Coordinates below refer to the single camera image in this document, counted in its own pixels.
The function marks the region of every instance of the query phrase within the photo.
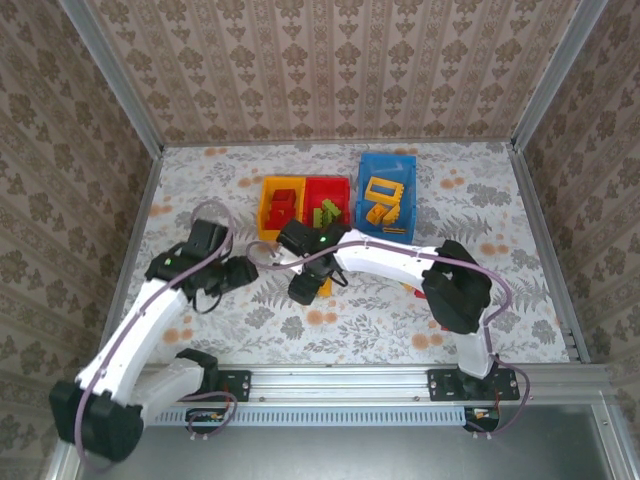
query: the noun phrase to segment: floral tablecloth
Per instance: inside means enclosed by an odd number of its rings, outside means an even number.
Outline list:
[[[217,198],[231,209],[238,226],[234,254],[243,254],[257,239],[255,217],[264,176],[346,176],[353,203],[362,152],[409,153],[417,157],[414,243],[439,246],[444,239],[457,240],[480,264],[507,279],[514,305],[491,327],[504,359],[568,361],[506,147],[416,143],[168,148],[125,310],[149,261],[187,238],[189,217],[199,202]],[[202,216],[220,218],[213,209],[205,209]],[[261,272],[250,286],[225,295],[211,314],[185,309],[164,332],[150,362],[167,363],[187,346],[214,354],[224,364],[455,362],[451,335],[441,331],[425,300],[398,282],[366,274],[348,277],[348,288],[334,285],[332,297],[304,307],[287,296],[291,274]],[[492,296],[494,304],[503,298],[498,287]]]

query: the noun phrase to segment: wire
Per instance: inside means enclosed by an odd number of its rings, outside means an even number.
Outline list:
[[[218,425],[213,432],[207,433],[208,437],[220,435],[222,431],[226,428],[226,426],[229,425],[229,423],[234,419],[234,417],[236,416],[236,411],[238,410],[238,399],[236,398],[236,396],[230,392],[219,391],[219,392],[200,393],[197,395],[187,395],[186,397],[182,397],[180,399],[181,402],[191,402],[194,400],[204,400],[205,398],[211,398],[211,397],[225,397],[227,400],[231,400],[233,402],[233,409],[231,410],[231,413],[227,415],[227,418],[225,418],[222,421],[222,423],[220,423],[220,425]],[[193,431],[193,421],[196,418],[202,417],[204,415],[209,415],[209,413],[202,412],[200,414],[192,415],[191,418],[189,418],[189,423],[187,424],[187,430],[191,434],[192,438],[195,438],[195,436],[198,435],[196,432]]]
[[[88,470],[92,470],[95,473],[104,473],[110,470],[114,465],[114,464],[110,464],[110,465],[107,465],[106,467],[97,467],[91,461],[89,461],[87,454],[84,451],[84,445],[82,443],[82,420],[84,417],[84,412],[87,408],[89,397],[91,396],[91,393],[93,392],[93,389],[95,388],[95,386],[98,384],[98,381],[100,380],[100,378],[102,378],[106,374],[106,369],[109,366],[109,363],[113,359],[114,355],[116,354],[118,348],[120,347],[120,345],[122,344],[126,336],[129,334],[131,329],[134,327],[136,322],[140,319],[140,317],[144,316],[146,310],[151,306],[153,302],[155,302],[158,299],[158,297],[160,297],[164,292],[166,292],[170,288],[182,282],[185,278],[189,277],[190,275],[193,275],[200,269],[206,267],[208,264],[213,262],[225,251],[225,249],[233,239],[233,234],[235,232],[235,223],[233,220],[233,216],[231,215],[231,212],[229,211],[229,209],[217,200],[206,200],[198,204],[194,208],[193,212],[191,213],[191,225],[193,225],[193,223],[195,222],[198,212],[205,206],[212,205],[212,204],[215,204],[218,207],[220,207],[220,209],[222,209],[223,213],[226,215],[228,219],[228,224],[229,224],[227,227],[228,228],[227,234],[225,235],[224,240],[222,241],[220,246],[207,258],[197,263],[193,267],[185,270],[180,275],[175,277],[173,280],[167,282],[165,285],[159,288],[157,292],[151,295],[146,302],[142,304],[142,306],[133,315],[133,317],[131,317],[131,320],[129,320],[129,323],[126,325],[126,327],[122,330],[122,332],[120,332],[120,335],[118,335],[118,338],[116,338],[115,342],[113,343],[109,351],[106,353],[104,360],[100,364],[100,367],[96,371],[95,375],[93,376],[93,378],[91,379],[87,387],[85,388],[84,392],[82,392],[82,396],[80,397],[80,402],[78,403],[78,409],[76,411],[76,417],[73,425],[73,439],[76,445],[76,451],[78,452],[78,456],[80,457],[80,462]]]
[[[216,299],[216,302],[211,307],[207,308],[204,311],[200,311],[198,310],[198,306],[196,302],[197,296],[198,296],[198,292],[196,292],[196,294],[193,296],[193,300],[191,300],[191,307],[193,308],[194,312],[199,313],[200,315],[206,315],[207,313],[213,312],[218,307],[218,305],[220,305],[220,301],[222,300],[222,292],[220,292],[218,294],[218,298]]]
[[[293,267],[297,267],[299,265],[304,265],[305,263],[311,262],[313,260],[315,260],[316,258],[320,258],[324,255],[326,255],[327,253],[333,253],[337,250],[340,250],[342,248],[350,248],[350,247],[362,247],[364,246],[365,248],[370,248],[370,247],[375,247],[375,248],[380,248],[382,250],[387,250],[389,252],[394,252],[394,253],[400,253],[402,255],[407,255],[410,256],[412,258],[419,258],[419,259],[425,259],[425,260],[431,260],[433,262],[440,262],[440,263],[445,263],[448,265],[454,265],[457,267],[464,267],[464,268],[468,268],[470,270],[474,270],[476,272],[482,273],[484,275],[486,275],[487,277],[491,278],[492,280],[495,280],[504,290],[505,292],[505,301],[502,303],[502,305],[500,305],[500,307],[493,313],[491,313],[489,316],[487,316],[487,318],[484,319],[484,321],[482,322],[482,328],[484,330],[484,338],[485,338],[485,342],[487,345],[487,351],[489,352],[489,357],[496,362],[498,365],[502,365],[505,368],[510,368],[513,371],[519,373],[522,378],[524,378],[525,381],[525,391],[524,391],[524,395],[522,396],[522,401],[520,402],[520,405],[518,407],[517,412],[515,413],[515,415],[509,420],[509,422],[507,422],[506,425],[504,425],[503,427],[500,427],[496,430],[494,430],[493,432],[490,432],[492,435],[498,434],[498,433],[502,433],[505,430],[511,428],[514,423],[518,420],[518,418],[520,417],[520,415],[522,415],[522,411],[524,410],[525,406],[527,405],[527,401],[529,399],[529,392],[531,391],[531,380],[529,379],[529,376],[519,367],[516,367],[515,365],[512,365],[510,363],[504,362],[502,360],[500,360],[500,358],[498,358],[498,355],[496,355],[493,352],[493,344],[491,342],[491,332],[489,331],[489,323],[491,323],[491,321],[496,318],[498,315],[502,314],[503,312],[505,312],[510,306],[511,303],[513,301],[513,294],[511,293],[511,288],[509,287],[509,284],[502,278],[500,277],[497,273],[493,272],[492,270],[489,270],[487,268],[481,267],[480,265],[477,265],[475,263],[470,263],[470,262],[465,262],[463,260],[457,260],[454,258],[447,258],[447,257],[441,257],[439,255],[433,255],[430,253],[417,253],[414,251],[408,251],[404,248],[401,247],[395,247],[393,245],[388,245],[386,243],[380,243],[380,242],[376,242],[376,241],[370,241],[367,240],[366,242],[364,240],[354,240],[351,242],[344,242],[344,243],[340,243],[338,245],[333,245],[331,247],[325,248],[324,250],[321,250],[317,253],[314,253],[313,255],[309,255],[308,257],[304,257],[301,260],[297,260],[295,262],[291,262],[291,263],[287,263],[286,265],[268,265],[265,263],[260,262],[259,260],[257,260],[252,254],[251,254],[251,250],[253,249],[253,247],[257,246],[257,245],[263,245],[265,246],[269,252],[271,253],[272,257],[275,257],[276,254],[273,251],[273,248],[271,248],[271,245],[269,245],[266,242],[262,242],[260,240],[255,241],[255,242],[251,242],[249,243],[249,245],[247,245],[247,250],[246,250],[246,256],[247,258],[257,267],[260,268],[264,268],[265,270],[289,270],[290,268]],[[468,422],[471,426],[473,427],[477,427],[478,430],[482,433],[485,433],[487,436],[490,434],[489,432],[486,432],[484,429],[478,427],[477,425]]]

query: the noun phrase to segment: yellow block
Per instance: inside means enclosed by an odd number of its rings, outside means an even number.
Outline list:
[[[396,204],[389,212],[382,217],[382,223],[384,225],[391,225],[392,223],[396,223],[398,217],[400,216],[400,204]]]
[[[385,193],[374,192],[373,187],[387,188],[393,190],[393,195],[387,195]],[[364,198],[374,203],[382,203],[384,205],[397,205],[400,203],[402,193],[404,192],[404,185],[398,182],[392,182],[391,180],[385,180],[384,178],[371,177],[369,179],[369,185],[364,192]]]
[[[388,211],[389,209],[387,207],[376,203],[373,208],[369,210],[369,213],[367,213],[367,221],[374,225],[378,225]]]
[[[330,297],[331,296],[331,279],[327,278],[327,281],[324,282],[324,285],[318,289],[319,297]]]
[[[384,227],[382,229],[382,231],[384,233],[407,233],[407,231],[404,228],[388,228],[388,227]]]

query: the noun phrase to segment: robotic arm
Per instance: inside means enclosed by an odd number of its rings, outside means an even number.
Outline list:
[[[81,398],[88,395],[82,418],[84,448],[112,461],[122,461],[134,450],[145,424],[171,404],[192,393],[218,390],[217,359],[192,349],[180,352],[168,367],[145,382],[136,384],[136,381],[173,318],[189,303],[196,308],[199,290],[219,302],[223,294],[258,277],[254,264],[247,257],[228,258],[229,246],[219,259],[157,296],[133,327],[131,321],[142,305],[157,295],[167,282],[216,251],[226,234],[225,227],[197,220],[187,242],[177,244],[153,259],[145,274],[147,281],[111,339],[74,382],[59,381],[50,392],[49,402],[62,440],[74,443],[78,406]],[[334,253],[291,267],[296,275],[289,285],[289,296],[309,305],[328,278],[346,286],[343,272],[381,275],[421,289],[426,294],[434,318],[454,335],[461,372],[474,379],[487,377],[493,360],[485,343],[481,322],[490,303],[491,281],[467,268],[417,256],[429,253],[475,263],[459,243],[447,240],[439,248],[415,247],[371,238],[344,225],[332,224],[319,230],[291,220],[278,236],[280,262],[288,264],[328,247],[354,241],[365,244],[336,249]],[[208,311],[215,308],[217,302]],[[127,330],[128,333],[119,340]],[[119,341],[121,343],[112,353]],[[101,365],[110,354],[113,356],[109,367],[102,370]],[[96,374],[97,382],[93,385]]]
[[[74,443],[80,398],[98,372],[99,379],[83,415],[82,440],[87,450],[112,461],[124,460],[137,445],[145,424],[171,404],[192,393],[217,390],[217,359],[192,349],[178,353],[169,366],[148,380],[138,385],[136,382],[171,321],[189,303],[196,307],[199,290],[219,302],[223,294],[258,278],[247,257],[228,258],[231,247],[219,259],[158,296],[118,345],[109,367],[105,371],[100,371],[100,367],[142,305],[167,282],[217,250],[226,234],[226,227],[196,220],[187,242],[153,259],[145,274],[147,281],[107,344],[76,376],[75,382],[59,381],[51,390],[49,403],[62,440]]]
[[[309,305],[328,278],[346,286],[343,272],[366,272],[411,285],[425,293],[434,319],[454,335],[460,370],[472,377],[485,378],[494,363],[481,328],[485,308],[491,302],[491,280],[468,268],[417,256],[429,253],[476,263],[458,242],[446,240],[439,248],[416,247],[372,238],[345,225],[331,224],[319,230],[292,220],[278,236],[282,245],[280,262],[292,263],[326,248],[354,241],[365,245],[338,249],[293,267],[296,276],[289,285],[289,296],[302,305]],[[394,251],[366,245],[369,241],[392,247]]]

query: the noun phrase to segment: red toy piece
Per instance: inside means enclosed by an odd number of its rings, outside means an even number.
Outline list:
[[[274,208],[277,210],[288,210],[295,208],[295,205],[296,191],[294,189],[282,189],[273,192],[273,197],[271,197],[271,210]]]
[[[268,230],[281,230],[289,220],[296,216],[295,208],[273,208],[269,211],[269,219],[264,226]]]
[[[274,190],[269,205],[269,218],[264,226],[268,230],[280,230],[296,216],[296,191],[292,188]]]

